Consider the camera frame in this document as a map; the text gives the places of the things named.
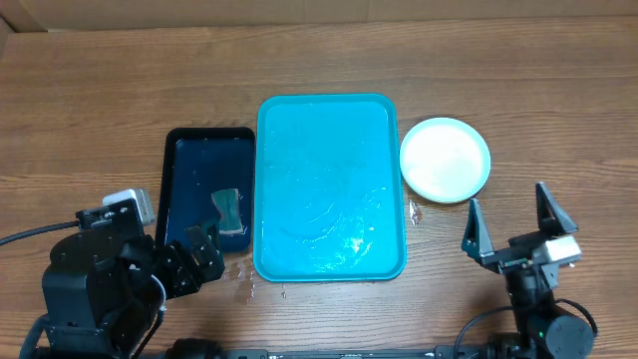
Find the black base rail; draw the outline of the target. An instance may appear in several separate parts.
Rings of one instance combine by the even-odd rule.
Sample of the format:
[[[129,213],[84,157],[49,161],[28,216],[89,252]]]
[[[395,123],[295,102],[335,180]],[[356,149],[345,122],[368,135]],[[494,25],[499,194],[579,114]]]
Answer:
[[[170,358],[218,358],[218,359],[488,359],[495,354],[487,345],[460,346],[438,345],[420,350],[337,350],[337,351],[284,351],[272,352],[262,349],[222,351],[212,342],[198,339],[179,339],[161,353],[141,354],[143,359]]]

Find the teal plastic tray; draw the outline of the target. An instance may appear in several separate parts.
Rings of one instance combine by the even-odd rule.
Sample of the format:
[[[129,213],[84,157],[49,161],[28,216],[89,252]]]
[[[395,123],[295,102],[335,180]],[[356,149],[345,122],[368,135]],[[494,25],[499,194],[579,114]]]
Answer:
[[[378,281],[407,263],[396,109],[280,95],[256,124],[253,265],[271,282]]]

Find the light blue plate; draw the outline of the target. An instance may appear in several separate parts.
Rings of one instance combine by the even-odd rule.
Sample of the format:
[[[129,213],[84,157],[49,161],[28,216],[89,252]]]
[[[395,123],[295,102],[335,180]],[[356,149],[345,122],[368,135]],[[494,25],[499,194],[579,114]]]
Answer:
[[[454,118],[430,118],[405,135],[400,169],[407,185],[421,197],[457,203],[485,186],[491,155],[485,139],[470,125]]]

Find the black plastic tray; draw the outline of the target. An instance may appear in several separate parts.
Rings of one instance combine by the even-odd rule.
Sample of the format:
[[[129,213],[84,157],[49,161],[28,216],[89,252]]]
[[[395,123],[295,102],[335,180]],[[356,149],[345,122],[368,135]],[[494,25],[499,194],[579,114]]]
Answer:
[[[239,191],[243,233],[219,233],[223,252],[241,252],[251,241],[255,134],[241,128],[176,128],[165,141],[156,245],[178,242],[190,247],[184,230],[220,214],[211,194]]]

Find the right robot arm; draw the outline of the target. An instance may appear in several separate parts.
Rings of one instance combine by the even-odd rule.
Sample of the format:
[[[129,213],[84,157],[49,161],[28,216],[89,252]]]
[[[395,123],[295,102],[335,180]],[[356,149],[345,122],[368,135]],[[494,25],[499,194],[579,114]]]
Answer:
[[[535,185],[535,200],[537,230],[510,238],[503,249],[492,246],[479,202],[470,200],[462,250],[504,277],[510,304],[471,319],[456,338],[455,358],[585,358],[591,353],[598,335],[593,316],[553,294],[559,269],[582,258],[573,236],[578,226],[542,181]],[[513,314],[515,332],[495,334],[483,346],[462,346],[474,325],[504,311]]]

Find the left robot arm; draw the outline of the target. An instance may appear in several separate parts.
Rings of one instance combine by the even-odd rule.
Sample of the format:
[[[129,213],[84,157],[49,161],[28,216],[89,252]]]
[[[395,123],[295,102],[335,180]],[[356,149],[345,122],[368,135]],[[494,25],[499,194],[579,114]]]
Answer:
[[[42,278],[47,311],[21,357],[141,357],[166,302],[196,293],[225,269],[215,225],[186,232],[192,248],[156,246],[139,224],[81,229],[58,242]]]

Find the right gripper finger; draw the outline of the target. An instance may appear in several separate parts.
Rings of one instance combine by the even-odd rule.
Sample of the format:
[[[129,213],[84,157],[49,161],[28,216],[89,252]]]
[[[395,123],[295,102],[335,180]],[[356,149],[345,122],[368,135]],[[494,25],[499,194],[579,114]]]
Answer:
[[[578,225],[558,204],[544,181],[535,184],[536,215],[538,229],[550,236],[574,233]]]
[[[469,201],[469,219],[462,240],[462,250],[479,264],[487,264],[494,255],[494,249],[484,221],[479,201]]]

